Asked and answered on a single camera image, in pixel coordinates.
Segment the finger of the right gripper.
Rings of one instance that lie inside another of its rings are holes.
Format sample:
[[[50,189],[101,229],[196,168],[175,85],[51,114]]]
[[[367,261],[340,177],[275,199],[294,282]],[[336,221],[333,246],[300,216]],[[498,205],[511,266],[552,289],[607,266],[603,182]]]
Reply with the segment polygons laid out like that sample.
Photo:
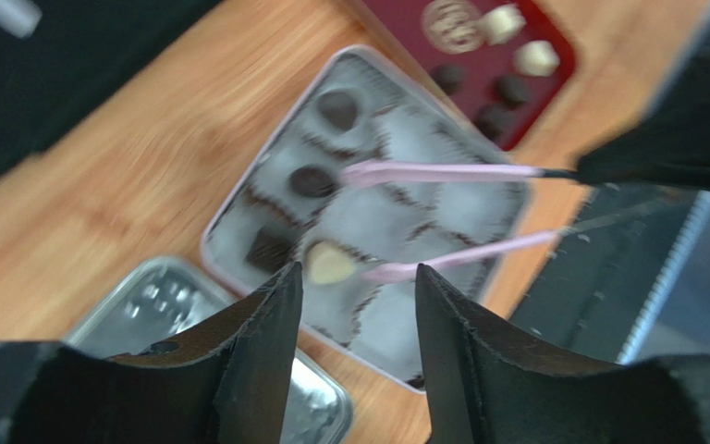
[[[710,191],[710,26],[654,113],[582,155],[576,175]]]

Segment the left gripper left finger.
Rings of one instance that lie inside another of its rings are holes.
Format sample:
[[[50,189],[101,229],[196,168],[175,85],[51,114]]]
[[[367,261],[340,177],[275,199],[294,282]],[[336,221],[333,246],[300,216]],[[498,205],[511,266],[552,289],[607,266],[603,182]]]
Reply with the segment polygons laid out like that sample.
[[[139,354],[0,342],[0,443],[277,443],[302,269]]]

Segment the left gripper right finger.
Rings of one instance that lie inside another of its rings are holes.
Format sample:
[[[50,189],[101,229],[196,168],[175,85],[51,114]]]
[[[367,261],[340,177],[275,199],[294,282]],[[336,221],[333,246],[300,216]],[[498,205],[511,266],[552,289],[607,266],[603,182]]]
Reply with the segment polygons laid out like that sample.
[[[433,443],[710,443],[710,355],[620,365],[535,337],[419,265]]]

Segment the dark square chocolate top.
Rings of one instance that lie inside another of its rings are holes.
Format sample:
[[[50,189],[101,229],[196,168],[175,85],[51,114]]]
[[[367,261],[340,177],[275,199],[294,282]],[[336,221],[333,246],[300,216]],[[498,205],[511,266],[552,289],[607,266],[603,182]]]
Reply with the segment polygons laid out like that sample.
[[[273,274],[292,261],[296,243],[290,233],[262,227],[256,232],[245,261],[259,271]]]

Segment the silver chocolate tin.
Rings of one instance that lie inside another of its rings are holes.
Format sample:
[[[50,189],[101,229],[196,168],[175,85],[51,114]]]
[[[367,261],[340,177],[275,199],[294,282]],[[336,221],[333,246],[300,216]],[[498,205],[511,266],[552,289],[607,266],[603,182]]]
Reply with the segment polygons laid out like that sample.
[[[343,90],[360,105],[355,127],[339,131],[316,109],[320,95]],[[414,284],[373,284],[362,274],[384,263],[409,263],[483,245],[437,226],[432,211],[439,186],[388,183],[359,189],[339,185],[329,196],[306,198],[288,186],[290,174],[315,165],[336,176],[365,160],[504,164],[491,142],[463,128],[416,82],[364,45],[347,47],[323,67],[287,113],[204,231],[205,267],[240,294],[271,274],[248,265],[246,253],[262,227],[295,236],[292,261],[304,272],[302,326],[313,336],[416,393],[425,390],[415,320]],[[510,231],[531,192],[509,183]],[[316,285],[306,253],[331,241],[351,254],[355,273]]]

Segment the pink metal tongs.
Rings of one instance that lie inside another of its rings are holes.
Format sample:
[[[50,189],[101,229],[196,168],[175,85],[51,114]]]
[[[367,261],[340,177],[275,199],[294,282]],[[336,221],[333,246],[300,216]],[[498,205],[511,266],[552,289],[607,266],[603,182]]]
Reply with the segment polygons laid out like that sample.
[[[565,169],[540,168],[508,164],[425,164],[396,161],[365,161],[345,167],[340,173],[342,182],[358,188],[370,188],[397,182],[399,184],[433,183],[439,186],[432,220],[440,228],[461,234],[483,245],[446,253],[430,259],[409,263],[387,263],[363,273],[364,280],[374,284],[394,284],[414,278],[418,265],[437,270],[481,262],[534,245],[557,241],[571,234],[605,228],[622,222],[649,216],[667,208],[667,203],[656,197],[604,216],[576,222],[562,228],[536,231],[531,234],[495,240],[495,235],[510,231],[508,193],[510,182],[530,179],[570,179],[579,175]]]

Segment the dark textured chocolate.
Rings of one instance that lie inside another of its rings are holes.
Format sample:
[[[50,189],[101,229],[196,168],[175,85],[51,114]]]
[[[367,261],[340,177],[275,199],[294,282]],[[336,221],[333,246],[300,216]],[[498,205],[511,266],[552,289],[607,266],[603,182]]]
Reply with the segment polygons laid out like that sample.
[[[330,126],[339,131],[349,131],[355,127],[360,115],[360,105],[347,91],[325,92],[316,101],[316,109]]]

